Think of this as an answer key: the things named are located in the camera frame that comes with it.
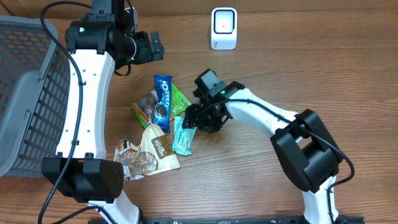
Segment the light teal snack packet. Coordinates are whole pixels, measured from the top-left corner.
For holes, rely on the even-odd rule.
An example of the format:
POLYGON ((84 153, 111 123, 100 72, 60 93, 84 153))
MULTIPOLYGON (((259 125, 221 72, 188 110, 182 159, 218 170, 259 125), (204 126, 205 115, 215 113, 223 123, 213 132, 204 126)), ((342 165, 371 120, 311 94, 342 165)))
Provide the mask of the light teal snack packet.
POLYGON ((174 141, 172 150, 174 153, 189 156, 192 154, 190 146, 192 144, 197 128, 183 128, 183 118, 176 116, 174 119, 174 141))

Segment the blue Oreo packet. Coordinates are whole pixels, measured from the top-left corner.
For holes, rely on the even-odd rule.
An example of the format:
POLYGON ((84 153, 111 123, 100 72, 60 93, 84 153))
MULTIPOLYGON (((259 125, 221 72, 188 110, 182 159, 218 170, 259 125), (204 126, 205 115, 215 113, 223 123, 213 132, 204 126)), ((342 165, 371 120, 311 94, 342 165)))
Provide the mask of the blue Oreo packet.
POLYGON ((154 76, 158 103, 154 108, 154 123, 164 131, 170 131, 170 112, 172 102, 172 77, 168 75, 154 76))

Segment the green snack bag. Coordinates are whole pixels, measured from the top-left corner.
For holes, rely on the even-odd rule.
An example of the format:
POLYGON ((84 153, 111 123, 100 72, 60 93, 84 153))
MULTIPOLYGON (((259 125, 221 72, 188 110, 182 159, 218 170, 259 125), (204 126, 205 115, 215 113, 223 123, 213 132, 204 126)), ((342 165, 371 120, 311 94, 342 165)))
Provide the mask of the green snack bag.
MULTIPOLYGON (((132 104, 138 120, 144 128, 154 122, 155 106, 159 102, 155 87, 143 98, 132 104)), ((183 113, 191 102, 185 95, 172 83, 172 102, 170 110, 170 121, 183 113)))

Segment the beige cookie bag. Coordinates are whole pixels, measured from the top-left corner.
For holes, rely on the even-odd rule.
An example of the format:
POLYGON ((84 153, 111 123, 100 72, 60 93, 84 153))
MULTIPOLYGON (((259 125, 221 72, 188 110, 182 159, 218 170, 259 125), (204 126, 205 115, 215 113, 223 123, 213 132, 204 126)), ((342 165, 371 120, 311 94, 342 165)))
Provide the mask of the beige cookie bag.
POLYGON ((138 146, 127 139, 120 140, 114 161, 123 165, 125 182, 180 167, 168 137, 157 124, 151 124, 144 130, 138 146))

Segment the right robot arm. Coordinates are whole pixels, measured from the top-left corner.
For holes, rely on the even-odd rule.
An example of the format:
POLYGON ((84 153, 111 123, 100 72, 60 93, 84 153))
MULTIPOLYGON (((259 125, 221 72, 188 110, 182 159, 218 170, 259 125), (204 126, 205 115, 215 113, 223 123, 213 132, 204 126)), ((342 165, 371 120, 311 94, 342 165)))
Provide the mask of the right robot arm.
POLYGON ((199 102, 186 109, 184 128, 215 133, 235 119, 257 129, 271 140, 284 173, 302 191, 305 223, 338 221, 333 185, 343 158, 316 112, 283 110, 238 82, 227 85, 210 69, 195 84, 199 102))

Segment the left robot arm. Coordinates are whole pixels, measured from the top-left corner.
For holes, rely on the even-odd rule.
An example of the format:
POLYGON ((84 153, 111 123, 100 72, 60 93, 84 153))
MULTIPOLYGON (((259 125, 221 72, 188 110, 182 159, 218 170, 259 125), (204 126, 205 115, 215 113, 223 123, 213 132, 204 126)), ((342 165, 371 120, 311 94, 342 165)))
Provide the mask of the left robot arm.
POLYGON ((96 210, 106 223, 142 223, 124 192, 122 164, 106 158, 106 102, 121 67, 162 60, 165 50, 158 32, 137 31, 130 0, 93 1, 89 8, 59 45, 70 62, 67 110, 56 155, 42 160, 41 171, 53 192, 96 210))

